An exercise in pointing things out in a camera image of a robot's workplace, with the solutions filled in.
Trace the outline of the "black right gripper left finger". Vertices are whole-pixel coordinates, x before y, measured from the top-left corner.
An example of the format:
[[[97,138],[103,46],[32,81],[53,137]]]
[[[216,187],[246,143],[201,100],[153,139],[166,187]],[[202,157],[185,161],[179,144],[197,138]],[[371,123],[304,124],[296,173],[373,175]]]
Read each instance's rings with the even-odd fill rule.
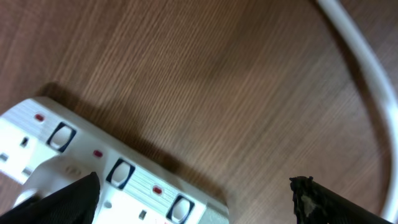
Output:
[[[92,224],[100,199],[96,172],[40,198],[31,196],[1,215],[1,224]]]

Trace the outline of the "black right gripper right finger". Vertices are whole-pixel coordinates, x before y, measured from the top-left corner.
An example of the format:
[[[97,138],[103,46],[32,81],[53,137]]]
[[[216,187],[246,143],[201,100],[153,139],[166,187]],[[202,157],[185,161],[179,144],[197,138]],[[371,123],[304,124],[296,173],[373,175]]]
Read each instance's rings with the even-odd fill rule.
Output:
[[[313,181],[291,177],[297,224],[391,224]]]

